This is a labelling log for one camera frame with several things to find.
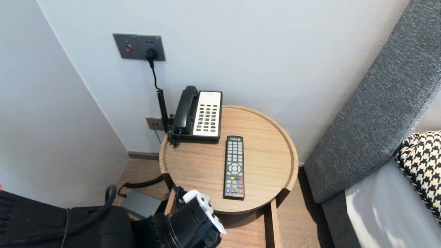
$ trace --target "wooden tabletop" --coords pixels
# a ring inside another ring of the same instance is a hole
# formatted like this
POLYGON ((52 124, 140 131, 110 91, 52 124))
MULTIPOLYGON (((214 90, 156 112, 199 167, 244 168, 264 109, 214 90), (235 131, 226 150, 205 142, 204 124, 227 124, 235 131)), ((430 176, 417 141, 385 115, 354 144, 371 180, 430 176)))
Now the wooden tabletop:
POLYGON ((162 141, 159 165, 175 185, 196 189, 211 198, 218 213, 243 214, 271 202, 283 189, 291 190, 299 161, 291 138, 272 118, 254 109, 223 105, 219 143, 182 140, 173 148, 162 141), (228 135, 243 137, 245 199, 223 199, 225 142, 228 135))

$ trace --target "electrical socket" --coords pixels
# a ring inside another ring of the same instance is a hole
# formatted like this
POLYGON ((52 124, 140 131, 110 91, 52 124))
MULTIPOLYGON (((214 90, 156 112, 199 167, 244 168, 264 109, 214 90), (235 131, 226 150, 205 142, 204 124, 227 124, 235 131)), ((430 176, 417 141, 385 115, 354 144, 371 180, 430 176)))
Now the electrical socket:
POLYGON ((165 61, 162 38, 158 35, 113 34, 123 59, 146 60, 147 50, 156 50, 157 61, 165 61))
POLYGON ((161 118, 146 117, 146 121, 151 130, 164 130, 161 118))

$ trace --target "power cord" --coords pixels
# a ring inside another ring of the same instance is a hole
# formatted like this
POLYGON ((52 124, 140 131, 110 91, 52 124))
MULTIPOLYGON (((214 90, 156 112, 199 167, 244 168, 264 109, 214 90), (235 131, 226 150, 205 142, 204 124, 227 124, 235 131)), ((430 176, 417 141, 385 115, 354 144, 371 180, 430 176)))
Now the power cord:
POLYGON ((167 133, 171 129, 170 122, 168 121, 167 108, 165 107, 165 99, 164 99, 164 91, 157 86, 156 73, 155 73, 155 64, 154 60, 158 57, 158 53, 156 50, 150 48, 146 53, 146 60, 150 64, 150 68, 152 68, 153 77, 155 79, 155 88, 157 89, 156 95, 158 96, 159 109, 161 110, 161 120, 164 126, 164 130, 167 133))
POLYGON ((94 223, 96 220, 104 216, 104 214, 110 209, 113 201, 116 197, 116 186, 110 185, 106 189, 105 194, 105 203, 104 205, 95 213, 91 214, 86 220, 74 224, 72 226, 68 226, 68 222, 66 222, 66 229, 52 229, 47 231, 39 231, 32 232, 28 234, 16 234, 9 236, 0 236, 0 247, 3 246, 16 246, 16 245, 25 245, 32 244, 42 241, 60 239, 63 237, 70 236, 94 223))
POLYGON ((124 185, 122 187, 120 187, 120 189, 118 190, 118 195, 122 196, 124 198, 127 198, 127 194, 121 194, 121 190, 124 187, 126 187, 126 188, 143 188, 143 187, 147 187, 147 186, 151 186, 151 185, 157 184, 157 183, 161 182, 162 180, 163 180, 163 177, 162 177, 162 175, 160 175, 159 177, 157 177, 157 178, 155 178, 153 180, 150 180, 150 181, 147 181, 147 182, 143 182, 143 183, 136 183, 136 184, 134 184, 134 183, 124 183, 124 185))

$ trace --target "wooden floor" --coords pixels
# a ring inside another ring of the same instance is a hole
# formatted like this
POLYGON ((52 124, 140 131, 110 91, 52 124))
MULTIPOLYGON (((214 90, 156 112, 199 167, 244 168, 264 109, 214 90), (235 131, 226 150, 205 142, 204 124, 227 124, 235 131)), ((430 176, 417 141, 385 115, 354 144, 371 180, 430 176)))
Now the wooden floor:
MULTIPOLYGON (((124 182, 138 183, 158 177, 161 174, 158 161, 131 159, 123 172, 117 187, 124 182)), ((146 188, 137 189, 160 200, 168 199, 169 191, 164 181, 146 188)), ((130 189, 123 189, 127 194, 130 189)), ((115 205, 121 205, 124 198, 117 196, 115 205)), ((309 184, 302 168, 293 190, 277 209, 279 229, 284 248, 291 247, 334 247, 328 226, 319 204, 312 200, 309 184)), ((265 247, 265 229, 262 213, 228 215, 218 214, 228 234, 222 237, 219 247, 265 247), (248 237, 236 238, 235 234, 248 237)))

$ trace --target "houndstooth pillow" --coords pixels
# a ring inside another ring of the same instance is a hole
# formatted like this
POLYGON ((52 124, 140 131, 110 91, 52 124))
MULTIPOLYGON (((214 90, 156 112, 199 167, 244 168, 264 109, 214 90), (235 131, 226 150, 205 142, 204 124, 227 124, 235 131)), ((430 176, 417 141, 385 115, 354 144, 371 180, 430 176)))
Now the houndstooth pillow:
POLYGON ((410 135, 395 161, 441 226, 441 131, 410 135))

